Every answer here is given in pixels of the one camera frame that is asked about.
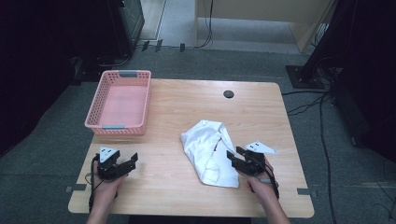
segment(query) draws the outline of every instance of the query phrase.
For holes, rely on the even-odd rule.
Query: white cloth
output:
[[[223,123],[203,119],[183,133],[181,141],[203,183],[238,188],[238,173],[227,158],[227,150],[235,154],[235,149]]]

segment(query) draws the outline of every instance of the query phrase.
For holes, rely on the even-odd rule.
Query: floor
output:
[[[146,24],[140,43],[149,40],[156,45],[194,47],[195,0],[142,0]],[[198,20],[197,46],[202,46],[208,37],[209,19]],[[302,54],[295,43],[286,22],[242,21],[212,19],[211,41],[206,49],[229,49],[273,53]],[[303,54],[310,54],[309,46]]]

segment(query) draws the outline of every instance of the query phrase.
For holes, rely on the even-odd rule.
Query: basket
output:
[[[85,126],[96,135],[143,135],[149,110],[150,71],[105,71]]]

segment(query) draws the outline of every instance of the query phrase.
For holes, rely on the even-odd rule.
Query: gray carpet floor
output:
[[[282,92],[291,85],[286,64],[304,64],[308,56],[228,50],[138,49],[115,69],[145,69],[153,78],[275,82]],[[0,158],[0,223],[84,223],[88,215],[68,211],[71,193],[92,140],[84,127],[96,82],[69,86],[35,130]],[[284,96],[287,110],[311,104],[321,94]],[[331,166],[333,211],[338,223],[395,223],[396,165],[368,148],[351,145],[346,125],[332,99],[322,105],[324,140]],[[293,223],[332,223],[328,169],[320,138],[319,105],[290,116],[315,214]],[[127,223],[111,215],[108,223]],[[266,223],[254,217],[252,223]]]

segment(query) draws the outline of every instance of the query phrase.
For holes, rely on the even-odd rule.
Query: wooden table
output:
[[[275,168],[280,203],[288,217],[312,217],[314,208],[290,129],[279,87],[275,83],[152,79],[148,126],[144,136],[95,136],[82,165],[78,184],[100,146],[120,150],[118,163],[136,152],[136,169],[119,189],[112,213],[130,215],[264,217],[255,194],[240,176],[238,189],[202,184],[183,151],[180,135],[201,119],[223,122],[235,146],[261,141],[279,154],[267,157]],[[233,91],[227,99],[224,91]],[[88,213],[91,188],[74,191],[72,213]]]
[[[198,18],[209,18],[212,0],[195,0],[195,46]],[[300,52],[319,26],[330,21],[337,0],[213,0],[212,18],[286,21]]]

